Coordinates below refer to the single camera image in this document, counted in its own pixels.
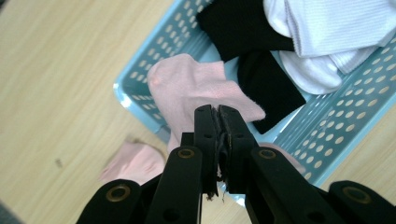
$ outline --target basket hole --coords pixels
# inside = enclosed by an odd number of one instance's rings
[[[130,78],[136,78],[137,77],[137,72],[132,72],[132,74],[129,77]]]
[[[366,112],[361,112],[361,113],[359,113],[359,115],[356,118],[362,119],[362,118],[364,118],[364,116],[366,116]]]
[[[168,47],[168,42],[163,42],[163,44],[161,45],[161,48],[166,49],[166,47]]]
[[[347,112],[347,113],[346,113],[346,118],[349,119],[350,117],[352,117],[352,115],[353,115],[354,113],[355,113],[355,112],[353,112],[353,111]]]
[[[143,60],[143,61],[141,61],[140,63],[139,63],[139,67],[143,67],[143,66],[145,66],[146,65],[146,61],[145,60]]]
[[[364,100],[359,100],[358,102],[356,102],[355,106],[360,106],[364,103]]]
[[[325,156],[330,156],[332,155],[332,148],[327,149],[326,152],[324,153]]]
[[[162,119],[161,116],[159,114],[154,114],[154,118],[155,119]]]
[[[151,107],[149,107],[148,105],[143,105],[143,107],[145,107],[145,109],[150,110]]]
[[[175,16],[175,21],[180,21],[180,18],[181,18],[181,13],[179,12]]]
[[[165,29],[165,32],[166,32],[166,33],[171,32],[172,28],[173,28],[172,25],[167,25],[167,26],[166,26],[166,29]]]
[[[335,110],[329,112],[329,116],[332,116],[335,113]]]
[[[344,114],[344,110],[341,110],[341,111],[338,111],[335,116],[338,118],[338,117],[341,117],[343,114]]]
[[[308,180],[309,178],[311,178],[311,176],[312,176],[312,174],[311,174],[311,172],[309,172],[308,174],[306,174],[306,175],[304,176],[304,178],[305,178],[306,180]]]
[[[374,100],[370,101],[370,103],[368,104],[368,106],[373,106],[373,105],[376,104],[376,102],[378,102],[378,100],[377,100],[377,99],[374,99]]]
[[[385,76],[382,76],[382,77],[377,78],[375,82],[378,83],[378,82],[383,81],[384,79],[385,79]]]
[[[346,127],[346,132],[349,133],[350,131],[352,131],[355,128],[355,124],[351,124],[349,126]]]
[[[194,21],[195,21],[195,16],[191,16],[189,22],[194,22]]]
[[[355,95],[359,95],[359,94],[361,94],[362,92],[363,92],[363,89],[358,89],[358,90],[355,91],[354,94],[355,94]]]
[[[175,38],[176,36],[176,31],[172,31],[171,34],[169,35],[169,37],[171,37],[172,39]]]
[[[367,78],[367,79],[364,81],[364,84],[369,84],[371,81],[373,81],[373,78],[372,78],[372,77]]]
[[[366,95],[371,94],[371,93],[373,93],[374,90],[375,90],[375,88],[372,87],[372,88],[368,89],[365,94]]]
[[[353,90],[347,91],[346,96],[350,95],[350,93],[352,93],[352,92],[353,92]]]
[[[337,102],[337,105],[342,105],[344,103],[344,100],[340,100]]]
[[[189,8],[189,7],[190,7],[190,4],[191,4],[191,2],[190,2],[190,1],[187,1],[187,2],[184,4],[184,8],[185,8],[185,9]]]
[[[301,150],[300,150],[300,149],[297,149],[297,151],[294,152],[294,155],[295,155],[295,156],[298,156],[298,155],[300,154],[300,152],[301,152]]]
[[[330,141],[330,140],[332,140],[332,138],[334,137],[334,134],[329,134],[329,135],[327,135],[326,136],[326,141]]]
[[[312,148],[314,148],[315,146],[316,146],[317,144],[316,143],[311,143],[310,145],[309,145],[309,149],[312,149]]]
[[[357,80],[353,85],[357,86],[359,84],[361,84],[361,79]]]
[[[387,61],[389,61],[390,59],[392,59],[393,58],[393,54],[391,54],[391,55],[389,55],[388,57],[386,57],[385,59],[384,59],[384,62],[387,62]]]
[[[155,53],[154,56],[152,57],[152,59],[154,60],[158,60],[160,58],[160,53]]]
[[[383,68],[384,68],[384,66],[377,67],[377,68],[374,70],[374,73],[379,73]]]
[[[382,94],[382,93],[386,92],[387,90],[389,90],[389,86],[386,86],[386,87],[382,88],[382,89],[379,91],[379,93]]]
[[[330,123],[327,124],[328,128],[331,128],[334,125],[334,121],[331,121]]]
[[[375,60],[372,62],[372,65],[374,65],[374,64],[376,64],[376,63],[379,63],[379,61],[381,61],[380,58],[375,59]]]
[[[157,44],[161,44],[163,42],[163,36],[158,37]]]
[[[314,165],[315,169],[318,169],[322,164],[322,161],[317,161]]]
[[[322,138],[326,133],[320,133],[318,134],[318,138]]]
[[[381,54],[385,54],[386,52],[388,52],[390,50],[390,48],[385,48],[381,51]]]
[[[184,21],[183,20],[181,20],[179,23],[178,23],[178,27],[182,27],[184,25]]]
[[[337,125],[335,125],[335,129],[336,129],[336,130],[340,130],[343,126],[344,126],[344,123],[343,123],[343,122],[338,123]]]
[[[312,161],[314,160],[314,157],[313,156],[311,156],[311,157],[308,157],[308,159],[306,159],[306,163],[311,163]]]
[[[323,148],[324,148],[323,145],[318,146],[318,147],[317,147],[317,152],[320,152],[321,150],[323,150]]]
[[[346,102],[346,106],[352,105],[352,103],[353,103],[353,100],[348,100],[348,101]]]
[[[366,75],[368,75],[370,72],[371,72],[371,69],[369,68],[369,69],[367,69],[366,71],[363,72],[363,75],[366,76]]]
[[[188,11],[187,11],[187,16],[191,16],[192,15],[192,13],[193,13],[193,10],[192,10],[192,8],[190,8]]]
[[[198,12],[201,12],[202,10],[204,10],[204,6],[198,6]]]
[[[387,71],[392,70],[393,68],[396,67],[396,63],[391,64],[390,66],[387,67]]]
[[[303,159],[305,159],[305,157],[306,157],[306,152],[301,154],[300,159],[303,160]]]
[[[150,49],[148,51],[148,56],[152,56],[154,54],[154,52],[155,52],[155,49]]]
[[[341,136],[341,137],[339,137],[339,138],[337,138],[337,139],[335,140],[335,144],[340,144],[340,143],[342,143],[343,141],[344,141],[344,137]]]

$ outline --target white cloth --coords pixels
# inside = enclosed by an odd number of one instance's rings
[[[287,22],[300,57],[385,46],[396,30],[394,0],[285,0]]]
[[[303,91],[312,94],[326,94],[337,91],[342,79],[329,56],[300,58],[295,52],[279,52],[280,59],[294,83]]]
[[[279,34],[291,37],[286,14],[285,0],[263,0],[265,17]]]
[[[377,46],[364,49],[355,49],[329,55],[335,65],[345,75],[352,72],[376,50]]]

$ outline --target white sock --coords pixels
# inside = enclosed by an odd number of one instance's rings
[[[265,17],[279,34],[291,37],[284,0],[263,0]]]
[[[295,52],[285,50],[279,56],[290,78],[303,91],[326,94],[341,87],[342,79],[329,56],[300,58]]]

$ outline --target metal screw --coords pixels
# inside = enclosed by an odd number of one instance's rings
[[[371,203],[372,199],[370,195],[366,192],[364,192],[361,189],[355,188],[355,187],[344,187],[343,188],[343,193],[352,201],[355,201],[357,203]]]
[[[106,198],[113,203],[117,203],[126,199],[130,194],[131,189],[124,184],[120,184],[110,189],[106,194]]]
[[[259,152],[259,155],[265,159],[271,160],[276,157],[276,154],[274,151],[269,150],[269,149],[263,149]]]
[[[181,150],[177,153],[177,155],[178,155],[180,158],[183,158],[183,159],[189,159],[189,158],[193,157],[194,154],[195,154],[194,151],[192,151],[191,149],[181,149]]]

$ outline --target bolt hole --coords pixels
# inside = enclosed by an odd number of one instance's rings
[[[169,222],[177,221],[180,218],[180,213],[176,209],[169,208],[163,212],[163,218]]]
[[[311,212],[306,215],[310,220],[317,222],[317,223],[323,223],[326,221],[326,217],[321,214],[320,212]]]

